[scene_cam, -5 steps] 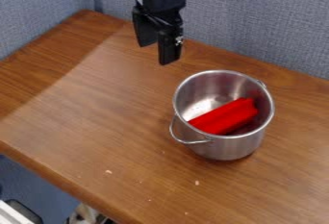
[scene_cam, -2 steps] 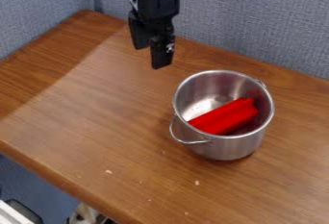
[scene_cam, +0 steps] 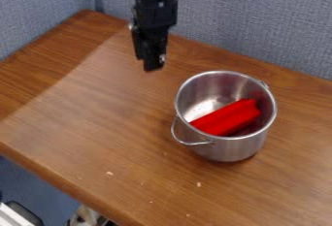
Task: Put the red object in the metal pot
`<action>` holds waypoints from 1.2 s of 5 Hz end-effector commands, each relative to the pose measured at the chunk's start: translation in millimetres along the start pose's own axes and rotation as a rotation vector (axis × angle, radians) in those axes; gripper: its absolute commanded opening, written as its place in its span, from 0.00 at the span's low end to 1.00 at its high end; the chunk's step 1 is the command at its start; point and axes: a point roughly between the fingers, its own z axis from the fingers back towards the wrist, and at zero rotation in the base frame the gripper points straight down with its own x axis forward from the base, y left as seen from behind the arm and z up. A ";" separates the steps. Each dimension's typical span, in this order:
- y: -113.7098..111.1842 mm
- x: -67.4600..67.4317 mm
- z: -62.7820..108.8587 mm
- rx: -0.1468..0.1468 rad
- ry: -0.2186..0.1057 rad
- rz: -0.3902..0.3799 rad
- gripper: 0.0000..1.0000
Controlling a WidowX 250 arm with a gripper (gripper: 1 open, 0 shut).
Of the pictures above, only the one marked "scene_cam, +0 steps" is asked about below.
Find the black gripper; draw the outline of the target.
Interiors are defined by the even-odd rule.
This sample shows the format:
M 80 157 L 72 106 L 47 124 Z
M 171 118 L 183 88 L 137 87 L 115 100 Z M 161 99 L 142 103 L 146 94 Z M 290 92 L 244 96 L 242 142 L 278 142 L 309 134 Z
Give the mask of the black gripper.
M 155 71 L 166 61 L 167 33 L 178 20 L 178 0 L 135 0 L 133 16 L 135 55 L 142 60 L 145 54 L 145 71 Z

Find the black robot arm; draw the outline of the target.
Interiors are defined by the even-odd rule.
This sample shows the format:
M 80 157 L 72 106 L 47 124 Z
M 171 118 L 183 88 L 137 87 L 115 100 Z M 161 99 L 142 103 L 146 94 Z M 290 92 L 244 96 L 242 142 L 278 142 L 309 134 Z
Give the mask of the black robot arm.
M 130 30 L 135 55 L 146 72 L 165 65 L 169 30 L 177 20 L 178 0 L 135 0 Z

